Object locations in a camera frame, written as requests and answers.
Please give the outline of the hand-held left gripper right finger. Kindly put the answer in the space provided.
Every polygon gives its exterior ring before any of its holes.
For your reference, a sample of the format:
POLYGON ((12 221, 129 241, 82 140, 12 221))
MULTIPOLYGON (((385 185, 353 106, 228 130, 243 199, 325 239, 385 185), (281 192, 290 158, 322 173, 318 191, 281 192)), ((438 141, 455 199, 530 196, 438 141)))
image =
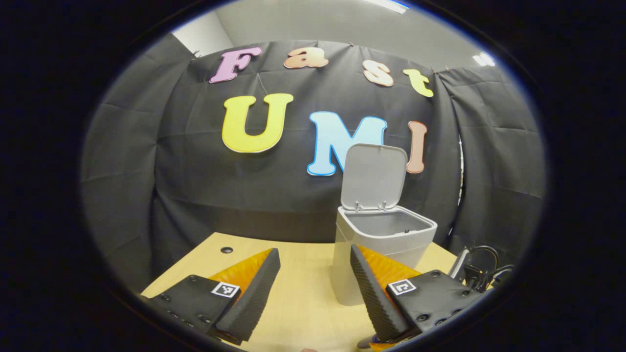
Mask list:
POLYGON ((395 345, 444 325, 484 293, 442 270, 419 272, 362 245, 351 246, 350 266, 376 342, 383 345, 395 345))

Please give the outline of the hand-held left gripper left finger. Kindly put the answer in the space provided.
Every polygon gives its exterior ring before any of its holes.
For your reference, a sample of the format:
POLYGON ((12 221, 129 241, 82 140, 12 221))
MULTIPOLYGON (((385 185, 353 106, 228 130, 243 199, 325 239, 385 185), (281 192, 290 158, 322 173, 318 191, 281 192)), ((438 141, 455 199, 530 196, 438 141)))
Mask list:
POLYGON ((241 345, 259 323, 279 270, 279 250, 270 248, 208 278, 190 274, 141 301, 188 330, 241 345))

